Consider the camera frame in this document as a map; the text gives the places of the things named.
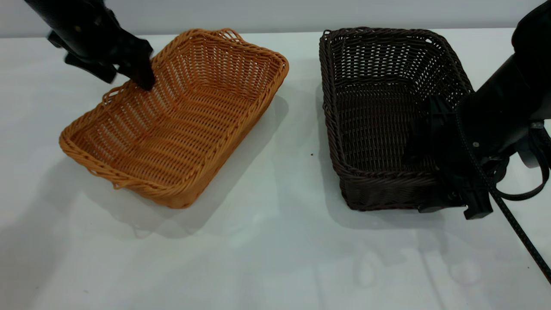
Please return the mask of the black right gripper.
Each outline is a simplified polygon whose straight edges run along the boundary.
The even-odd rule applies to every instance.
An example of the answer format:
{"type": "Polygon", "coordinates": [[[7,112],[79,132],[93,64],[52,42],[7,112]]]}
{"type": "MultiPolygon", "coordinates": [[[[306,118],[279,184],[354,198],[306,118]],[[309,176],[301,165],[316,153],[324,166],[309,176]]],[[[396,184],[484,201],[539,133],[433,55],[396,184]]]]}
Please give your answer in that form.
{"type": "Polygon", "coordinates": [[[488,216],[493,209],[489,184],[483,177],[493,179],[489,172],[503,161],[509,104],[467,96],[455,110],[442,96],[430,96],[424,106],[427,114],[409,126],[405,163],[431,156],[439,185],[419,205],[418,212],[465,206],[467,220],[488,216]]]}

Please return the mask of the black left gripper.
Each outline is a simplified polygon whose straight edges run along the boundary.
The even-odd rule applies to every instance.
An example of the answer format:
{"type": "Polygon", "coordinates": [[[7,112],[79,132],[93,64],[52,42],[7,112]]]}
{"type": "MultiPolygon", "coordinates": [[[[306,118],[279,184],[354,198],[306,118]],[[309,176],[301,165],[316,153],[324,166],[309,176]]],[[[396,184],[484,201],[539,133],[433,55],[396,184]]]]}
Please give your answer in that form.
{"type": "Polygon", "coordinates": [[[110,9],[73,9],[53,20],[48,41],[67,51],[65,63],[105,83],[120,73],[150,91],[155,84],[150,57],[153,48],[144,39],[122,29],[110,9]],[[114,65],[119,65],[118,72],[114,65]]]}

